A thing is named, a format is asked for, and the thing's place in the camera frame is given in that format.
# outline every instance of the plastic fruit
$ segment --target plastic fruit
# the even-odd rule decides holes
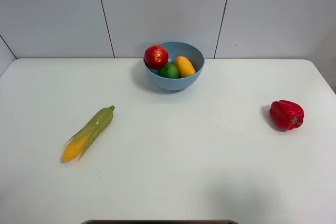
[[[170,78],[170,79],[177,79],[179,75],[179,71],[177,70],[176,66],[174,66],[174,64],[170,62],[168,62],[157,73],[161,77]]]
[[[93,118],[77,132],[67,143],[62,156],[62,162],[69,162],[80,155],[96,140],[97,136],[105,130],[113,119],[114,106],[98,111]]]
[[[146,49],[144,60],[147,67],[159,70],[167,64],[168,52],[162,46],[153,45]]]
[[[174,61],[174,65],[177,67],[181,78],[192,76],[196,73],[191,62],[184,56],[178,56]]]

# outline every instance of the bell pepper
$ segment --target bell pepper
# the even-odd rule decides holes
[[[284,131],[298,128],[303,124],[304,111],[302,107],[290,101],[273,102],[269,113],[274,122]]]

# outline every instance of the pepper stem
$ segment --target pepper stem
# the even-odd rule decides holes
[[[297,118],[294,118],[293,121],[292,121],[293,124],[297,123],[297,124],[300,124],[302,125],[302,123],[298,122],[298,119]]]

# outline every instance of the yellow mango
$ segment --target yellow mango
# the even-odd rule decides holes
[[[194,73],[196,73],[191,62],[184,56],[176,57],[174,60],[174,65],[176,66],[181,78],[192,76]]]

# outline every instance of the wall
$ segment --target wall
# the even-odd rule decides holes
[[[18,58],[142,57],[167,40],[206,58],[305,58],[336,90],[334,0],[0,0],[0,29]]]
[[[0,0],[0,29],[18,58],[113,57],[100,0]]]
[[[8,49],[0,36],[0,76],[5,72],[8,66],[15,60],[13,54]]]
[[[228,0],[216,58],[310,59],[336,90],[334,0]]]
[[[213,58],[225,0],[102,0],[116,57],[143,57],[163,41],[184,41]]]

